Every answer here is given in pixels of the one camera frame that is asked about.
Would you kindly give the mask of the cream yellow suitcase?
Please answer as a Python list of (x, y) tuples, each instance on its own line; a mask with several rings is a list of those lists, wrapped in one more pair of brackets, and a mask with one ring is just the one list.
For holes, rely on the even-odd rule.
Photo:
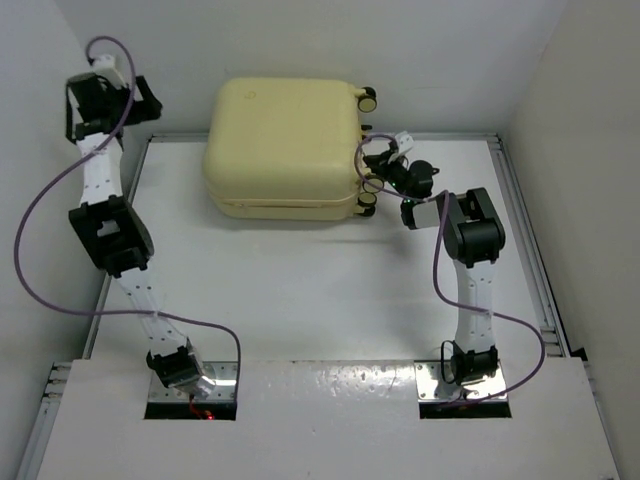
[(377, 107), (371, 87), (341, 80), (245, 77), (218, 91), (203, 178), (234, 218), (339, 221), (372, 215), (354, 158)]

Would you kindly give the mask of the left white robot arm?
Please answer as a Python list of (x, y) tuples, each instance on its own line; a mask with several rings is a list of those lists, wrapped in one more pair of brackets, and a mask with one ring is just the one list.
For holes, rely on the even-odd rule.
[(114, 279), (132, 302), (148, 338), (147, 365), (166, 388), (200, 395), (201, 361), (188, 336), (160, 314), (151, 282), (154, 245), (146, 226), (123, 193), (123, 147), (118, 123), (135, 125), (160, 116), (162, 105), (143, 77), (142, 97), (130, 98), (130, 87), (105, 75), (84, 73), (67, 82), (68, 138), (79, 148), (83, 193), (70, 223), (94, 265)]

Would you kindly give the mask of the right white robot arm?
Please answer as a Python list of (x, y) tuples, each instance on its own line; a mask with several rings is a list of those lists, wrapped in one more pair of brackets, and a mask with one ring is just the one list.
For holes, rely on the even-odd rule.
[(492, 331), (492, 281), (506, 233), (488, 191), (480, 187), (458, 195), (441, 193), (430, 201), (439, 172), (430, 163), (417, 160), (406, 167), (390, 150), (365, 155), (363, 163), (374, 187), (389, 184), (402, 199), (405, 227), (439, 228), (436, 245), (453, 262), (458, 322), (449, 366), (441, 368), (441, 378), (462, 385), (494, 376), (499, 357)]

